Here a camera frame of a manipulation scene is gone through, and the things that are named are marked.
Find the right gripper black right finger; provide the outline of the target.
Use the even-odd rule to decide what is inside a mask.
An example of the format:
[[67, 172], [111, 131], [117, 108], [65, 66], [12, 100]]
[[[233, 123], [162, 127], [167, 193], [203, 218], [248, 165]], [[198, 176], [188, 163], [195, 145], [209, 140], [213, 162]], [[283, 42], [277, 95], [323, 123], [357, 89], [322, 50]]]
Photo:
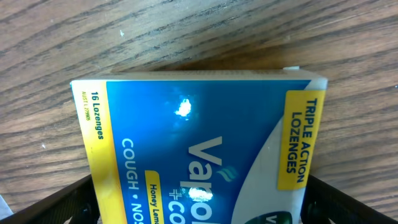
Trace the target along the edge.
[[397, 221], [310, 175], [300, 214], [303, 224], [397, 224]]

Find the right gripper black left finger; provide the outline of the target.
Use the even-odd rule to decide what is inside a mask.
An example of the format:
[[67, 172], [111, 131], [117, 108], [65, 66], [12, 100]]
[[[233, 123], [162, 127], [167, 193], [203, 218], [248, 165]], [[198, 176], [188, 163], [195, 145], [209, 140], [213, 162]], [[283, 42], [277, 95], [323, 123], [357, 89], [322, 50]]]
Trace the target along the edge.
[[91, 175], [1, 220], [1, 224], [97, 224], [100, 219]]

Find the blue yellow lozenge box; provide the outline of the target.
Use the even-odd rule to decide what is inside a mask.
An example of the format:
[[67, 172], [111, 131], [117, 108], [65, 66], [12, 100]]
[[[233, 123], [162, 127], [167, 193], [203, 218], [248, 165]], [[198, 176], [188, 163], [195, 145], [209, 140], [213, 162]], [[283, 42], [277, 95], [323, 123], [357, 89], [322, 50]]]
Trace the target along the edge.
[[136, 72], [70, 84], [103, 223], [298, 223], [328, 80]]

